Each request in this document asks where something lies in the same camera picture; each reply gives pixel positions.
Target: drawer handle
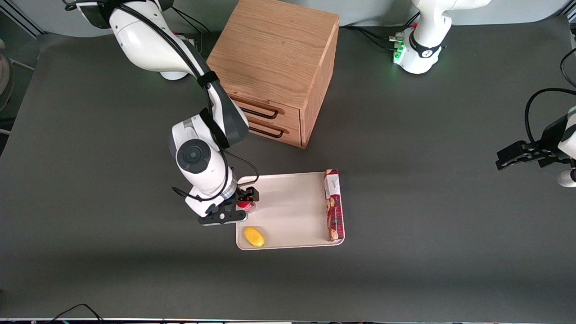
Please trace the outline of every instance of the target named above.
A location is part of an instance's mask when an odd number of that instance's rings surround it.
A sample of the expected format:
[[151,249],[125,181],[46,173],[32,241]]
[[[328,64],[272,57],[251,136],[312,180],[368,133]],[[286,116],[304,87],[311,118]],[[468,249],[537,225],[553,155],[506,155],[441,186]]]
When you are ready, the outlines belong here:
[[254,128],[254,127],[249,127],[249,129],[250,129],[250,130],[253,130],[253,131],[257,132],[257,133],[264,134],[264,135],[266,135],[266,136],[270,136],[270,137],[274,137],[274,138],[281,138],[282,135],[284,135],[284,130],[283,130],[283,129],[280,130],[280,134],[272,134],[272,133],[269,133],[269,132],[267,132],[267,131],[265,131],[265,130],[260,130],[260,129],[257,129],[257,128]]
[[262,114],[261,112],[257,112],[257,111],[242,108],[242,107],[240,107],[240,109],[242,109],[242,111],[247,112],[249,114],[256,115],[258,117],[262,117],[262,118],[266,118],[266,119],[274,119],[274,118],[278,117],[278,110],[275,110],[272,115],[266,115],[266,114]]

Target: white tray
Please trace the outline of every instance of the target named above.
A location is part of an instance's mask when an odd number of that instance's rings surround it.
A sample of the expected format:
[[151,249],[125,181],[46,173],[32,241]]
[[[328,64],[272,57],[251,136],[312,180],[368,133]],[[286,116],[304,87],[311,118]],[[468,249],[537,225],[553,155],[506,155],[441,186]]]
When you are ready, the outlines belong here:
[[[247,176],[238,183],[254,178]],[[248,214],[246,221],[236,223],[236,245],[241,250],[336,246],[344,241],[328,241],[324,172],[264,175],[254,187],[260,193],[256,210]],[[255,227],[264,236],[263,247],[246,240],[247,226]]]

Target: gray tabletop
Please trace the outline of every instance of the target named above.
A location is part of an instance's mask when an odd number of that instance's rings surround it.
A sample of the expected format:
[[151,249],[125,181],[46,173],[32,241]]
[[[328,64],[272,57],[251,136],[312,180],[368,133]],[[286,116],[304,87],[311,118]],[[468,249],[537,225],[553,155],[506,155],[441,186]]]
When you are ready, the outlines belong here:
[[[262,174],[340,169],[346,240],[245,252],[170,190],[189,186],[167,143],[203,107],[195,81],[135,67],[110,36],[41,37],[0,158],[0,315],[83,302],[106,318],[576,322],[566,167],[494,164],[526,138],[528,97],[569,86],[566,18],[453,27],[446,43],[413,76],[340,31],[308,148],[251,134],[231,151]],[[542,95],[535,133],[573,104]]]

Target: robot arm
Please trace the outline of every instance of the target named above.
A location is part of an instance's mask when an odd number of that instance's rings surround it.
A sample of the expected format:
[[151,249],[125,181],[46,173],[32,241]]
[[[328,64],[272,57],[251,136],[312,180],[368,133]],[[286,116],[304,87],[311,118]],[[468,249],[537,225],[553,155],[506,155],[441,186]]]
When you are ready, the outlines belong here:
[[412,0],[420,11],[416,28],[408,27],[390,41],[395,45],[393,63],[414,74],[425,73],[438,62],[441,43],[452,26],[447,10],[474,9],[486,6],[491,0]]
[[199,215],[202,225],[244,220],[247,215],[236,211],[236,201],[256,201],[257,191],[237,188],[223,150],[245,138],[248,121],[200,53],[170,31],[157,0],[79,0],[75,4],[92,25],[112,29],[136,66],[171,77],[196,77],[206,91],[208,107],[174,125],[170,139],[176,165],[193,187],[189,193],[173,190]]
[[503,170],[518,163],[538,161],[543,168],[553,163],[570,164],[572,169],[558,176],[563,187],[576,187],[576,107],[548,125],[534,144],[517,141],[498,152],[496,167]]

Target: lemon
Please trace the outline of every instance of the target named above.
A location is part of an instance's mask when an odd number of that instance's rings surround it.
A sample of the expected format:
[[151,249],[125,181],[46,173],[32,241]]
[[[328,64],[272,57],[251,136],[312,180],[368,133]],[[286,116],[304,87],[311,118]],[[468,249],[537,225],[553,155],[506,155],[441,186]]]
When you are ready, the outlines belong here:
[[258,230],[252,226],[244,228],[244,237],[253,246],[261,247],[264,245],[264,236],[258,232]]

